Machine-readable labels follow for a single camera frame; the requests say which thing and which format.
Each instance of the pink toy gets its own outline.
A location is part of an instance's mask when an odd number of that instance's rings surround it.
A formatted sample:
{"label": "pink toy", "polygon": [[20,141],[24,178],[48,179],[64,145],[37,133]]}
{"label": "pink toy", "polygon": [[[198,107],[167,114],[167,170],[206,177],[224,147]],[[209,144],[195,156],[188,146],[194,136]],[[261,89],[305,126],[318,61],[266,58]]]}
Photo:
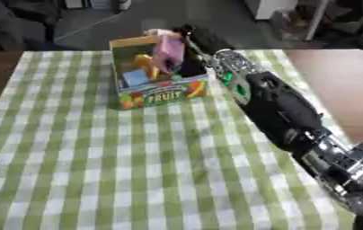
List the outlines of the pink toy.
{"label": "pink toy", "polygon": [[153,63],[160,70],[171,74],[177,72],[184,59],[184,43],[168,35],[160,37],[153,54]]}

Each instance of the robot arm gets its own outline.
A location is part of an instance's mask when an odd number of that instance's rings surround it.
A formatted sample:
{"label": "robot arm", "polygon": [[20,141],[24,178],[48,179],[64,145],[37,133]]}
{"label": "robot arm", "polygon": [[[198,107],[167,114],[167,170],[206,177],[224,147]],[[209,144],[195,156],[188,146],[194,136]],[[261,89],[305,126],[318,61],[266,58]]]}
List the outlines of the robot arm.
{"label": "robot arm", "polygon": [[363,217],[363,143],[352,148],[340,143],[298,91],[217,36],[192,26],[176,31],[275,146],[290,152],[328,194]]}

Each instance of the chair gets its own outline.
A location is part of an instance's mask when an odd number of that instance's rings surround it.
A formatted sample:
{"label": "chair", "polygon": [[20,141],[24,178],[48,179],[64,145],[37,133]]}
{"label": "chair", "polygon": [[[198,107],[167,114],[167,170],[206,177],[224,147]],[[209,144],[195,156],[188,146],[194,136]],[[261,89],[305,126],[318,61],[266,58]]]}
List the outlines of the chair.
{"label": "chair", "polygon": [[54,43],[56,24],[61,18],[61,1],[5,0],[5,2],[16,17],[43,24],[46,41]]}
{"label": "chair", "polygon": [[356,22],[359,21],[360,25],[355,33],[343,33],[342,38],[338,38],[329,42],[326,48],[339,48],[347,46],[348,48],[356,47],[363,49],[363,0],[339,0],[337,5],[342,7],[349,7],[351,12],[344,14],[343,16],[337,17],[335,22]]}

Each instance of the checkered tablecloth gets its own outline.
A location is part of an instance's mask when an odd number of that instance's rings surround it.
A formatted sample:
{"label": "checkered tablecloth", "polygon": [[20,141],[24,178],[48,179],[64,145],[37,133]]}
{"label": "checkered tablecloth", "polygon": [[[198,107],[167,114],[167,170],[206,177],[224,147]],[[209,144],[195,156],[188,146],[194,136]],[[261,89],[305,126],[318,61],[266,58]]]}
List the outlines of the checkered tablecloth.
{"label": "checkered tablecloth", "polygon": [[[243,53],[343,137],[282,51]],[[207,97],[116,111],[110,52],[25,52],[0,97],[0,229],[350,229],[210,75]]]}

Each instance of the fruit box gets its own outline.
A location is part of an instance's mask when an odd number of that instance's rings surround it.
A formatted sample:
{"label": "fruit box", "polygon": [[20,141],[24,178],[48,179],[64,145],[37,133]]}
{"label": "fruit box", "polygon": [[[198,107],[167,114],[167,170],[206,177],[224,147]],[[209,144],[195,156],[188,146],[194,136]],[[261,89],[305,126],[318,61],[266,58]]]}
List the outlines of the fruit box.
{"label": "fruit box", "polygon": [[177,73],[181,76],[180,79],[158,80],[147,84],[127,86],[123,73],[135,70],[130,68],[135,56],[138,54],[151,55],[158,41],[158,37],[148,36],[110,42],[116,109],[130,110],[160,105],[204,96],[207,93],[207,71],[192,50],[187,47],[181,70]]}

